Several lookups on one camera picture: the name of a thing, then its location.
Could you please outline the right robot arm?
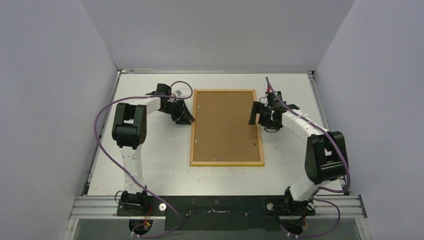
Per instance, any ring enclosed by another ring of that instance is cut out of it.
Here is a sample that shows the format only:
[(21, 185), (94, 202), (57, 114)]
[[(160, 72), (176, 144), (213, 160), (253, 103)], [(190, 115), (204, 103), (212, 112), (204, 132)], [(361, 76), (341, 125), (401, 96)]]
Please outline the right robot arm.
[(252, 103), (249, 125), (258, 124), (266, 132), (291, 130), (306, 144), (304, 174), (289, 186), (281, 203), (272, 210), (280, 216), (300, 216), (313, 212), (313, 196), (343, 176), (348, 176), (344, 135), (314, 123), (295, 104), (286, 104), (281, 92), (267, 92), (266, 102)]

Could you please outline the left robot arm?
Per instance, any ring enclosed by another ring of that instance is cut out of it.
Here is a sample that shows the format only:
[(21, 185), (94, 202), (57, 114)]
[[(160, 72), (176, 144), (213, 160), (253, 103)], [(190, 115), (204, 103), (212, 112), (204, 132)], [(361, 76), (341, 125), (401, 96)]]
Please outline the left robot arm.
[(142, 146), (147, 138), (147, 117), (158, 111), (169, 115), (177, 125), (191, 125), (195, 118), (185, 103), (188, 98), (180, 90), (173, 90), (171, 85), (159, 83), (156, 90), (144, 97), (116, 105), (111, 135), (125, 169), (124, 190), (118, 203), (122, 209), (141, 216), (153, 208), (141, 159)]

